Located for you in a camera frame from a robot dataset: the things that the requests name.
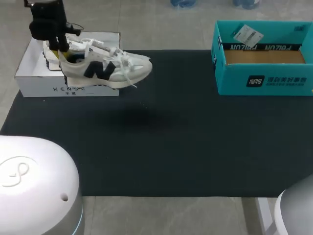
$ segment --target white shoe box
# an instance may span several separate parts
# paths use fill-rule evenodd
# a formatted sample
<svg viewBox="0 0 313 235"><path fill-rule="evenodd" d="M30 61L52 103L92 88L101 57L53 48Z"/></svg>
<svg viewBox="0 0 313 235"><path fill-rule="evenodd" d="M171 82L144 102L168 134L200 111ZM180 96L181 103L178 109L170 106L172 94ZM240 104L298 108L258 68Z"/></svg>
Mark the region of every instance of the white shoe box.
<svg viewBox="0 0 313 235"><path fill-rule="evenodd" d="M94 38L108 47L120 47L120 33L82 32L79 38ZM43 42L31 39L14 78L24 97L118 96L119 90L105 86L68 88L61 71L50 71L43 55Z"/></svg>

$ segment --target white dome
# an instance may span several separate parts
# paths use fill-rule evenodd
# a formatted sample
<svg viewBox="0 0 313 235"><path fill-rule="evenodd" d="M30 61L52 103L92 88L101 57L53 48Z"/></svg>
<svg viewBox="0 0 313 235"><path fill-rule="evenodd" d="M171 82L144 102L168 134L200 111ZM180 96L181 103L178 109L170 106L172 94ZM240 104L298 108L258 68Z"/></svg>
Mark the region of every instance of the white dome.
<svg viewBox="0 0 313 235"><path fill-rule="evenodd" d="M0 235L40 235L71 209L79 190L70 155L53 142L0 136Z"/></svg>

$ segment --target blue bottle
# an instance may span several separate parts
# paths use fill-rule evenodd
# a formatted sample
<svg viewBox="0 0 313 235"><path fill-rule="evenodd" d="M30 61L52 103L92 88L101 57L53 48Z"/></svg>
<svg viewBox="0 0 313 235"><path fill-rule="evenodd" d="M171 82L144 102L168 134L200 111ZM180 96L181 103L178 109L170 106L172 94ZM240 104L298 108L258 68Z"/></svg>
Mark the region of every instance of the blue bottle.
<svg viewBox="0 0 313 235"><path fill-rule="evenodd" d="M261 0L233 0L235 6L242 6L244 9L254 9L257 8L261 3Z"/></svg>
<svg viewBox="0 0 313 235"><path fill-rule="evenodd" d="M173 6L192 7L197 0L171 0Z"/></svg>

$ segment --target navy n logo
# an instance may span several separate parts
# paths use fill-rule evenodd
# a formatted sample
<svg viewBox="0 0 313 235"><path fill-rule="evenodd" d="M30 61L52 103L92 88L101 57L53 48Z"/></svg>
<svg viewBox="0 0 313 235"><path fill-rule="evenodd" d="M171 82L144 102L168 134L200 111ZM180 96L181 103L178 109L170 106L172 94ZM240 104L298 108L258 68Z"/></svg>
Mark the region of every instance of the navy n logo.
<svg viewBox="0 0 313 235"><path fill-rule="evenodd" d="M99 79L108 80L111 74L114 72L115 68L115 65L111 61L105 70L103 70L102 62L92 61L86 69L84 76L92 78L94 74L96 74Z"/></svg>

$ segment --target teal shoe box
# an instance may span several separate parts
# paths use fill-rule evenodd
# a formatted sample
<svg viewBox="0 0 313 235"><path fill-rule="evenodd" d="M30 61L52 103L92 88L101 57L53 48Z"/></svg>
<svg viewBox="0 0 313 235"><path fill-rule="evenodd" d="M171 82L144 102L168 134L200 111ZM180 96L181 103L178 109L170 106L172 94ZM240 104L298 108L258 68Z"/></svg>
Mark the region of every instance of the teal shoe box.
<svg viewBox="0 0 313 235"><path fill-rule="evenodd" d="M244 25L254 47L234 39ZM211 53L221 95L313 95L312 22L216 21Z"/></svg>

